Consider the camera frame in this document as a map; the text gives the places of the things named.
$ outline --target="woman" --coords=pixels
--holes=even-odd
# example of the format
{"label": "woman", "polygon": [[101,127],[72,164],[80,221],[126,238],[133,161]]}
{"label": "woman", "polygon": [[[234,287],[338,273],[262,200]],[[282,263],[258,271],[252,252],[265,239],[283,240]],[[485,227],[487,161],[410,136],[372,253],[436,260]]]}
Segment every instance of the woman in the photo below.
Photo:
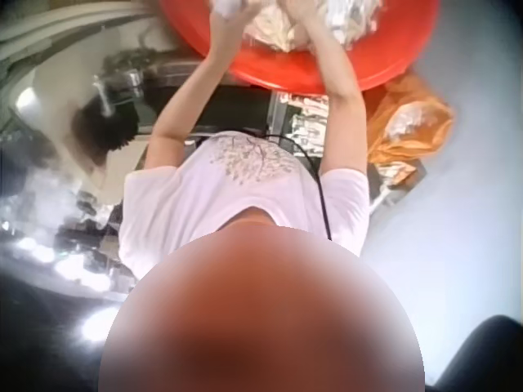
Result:
{"label": "woman", "polygon": [[190,241],[241,225],[285,226],[325,238],[331,231],[335,243],[360,254],[369,224],[364,101],[350,61],[318,17],[315,2],[281,0],[281,5],[308,32],[329,96],[320,168],[326,212],[313,177],[268,141],[223,132],[184,162],[186,138],[259,6],[245,6],[227,19],[212,13],[207,58],[154,125],[145,170],[126,180],[120,257],[138,278]]}

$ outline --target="red bowl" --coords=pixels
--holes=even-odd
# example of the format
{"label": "red bowl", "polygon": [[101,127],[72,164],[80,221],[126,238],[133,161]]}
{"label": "red bowl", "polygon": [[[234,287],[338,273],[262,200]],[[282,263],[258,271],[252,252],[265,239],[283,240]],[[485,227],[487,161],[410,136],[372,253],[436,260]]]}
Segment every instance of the red bowl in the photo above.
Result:
{"label": "red bowl", "polygon": [[[199,53],[209,50],[208,0],[160,0],[176,31]],[[347,54],[362,90],[402,74],[419,56],[436,25],[439,0],[384,0],[378,31],[359,40]],[[231,71],[238,78],[271,90],[321,94],[324,86],[314,56],[280,53],[245,44]]]}

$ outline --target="aluminum foil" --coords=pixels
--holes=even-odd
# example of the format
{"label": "aluminum foil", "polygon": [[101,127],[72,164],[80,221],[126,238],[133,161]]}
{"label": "aluminum foil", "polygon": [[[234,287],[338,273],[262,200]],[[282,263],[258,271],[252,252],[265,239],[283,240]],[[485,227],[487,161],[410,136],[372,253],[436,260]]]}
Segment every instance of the aluminum foil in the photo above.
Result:
{"label": "aluminum foil", "polygon": [[[212,0],[214,7],[222,15],[228,16],[237,10],[239,0]],[[277,0],[249,0],[262,2],[265,7],[247,27],[246,34],[256,41],[263,42],[279,51],[305,50],[309,38],[301,26],[288,19]],[[377,10],[382,0],[316,0],[318,12],[325,24],[333,31],[336,39],[345,47],[368,33],[376,31]]]}

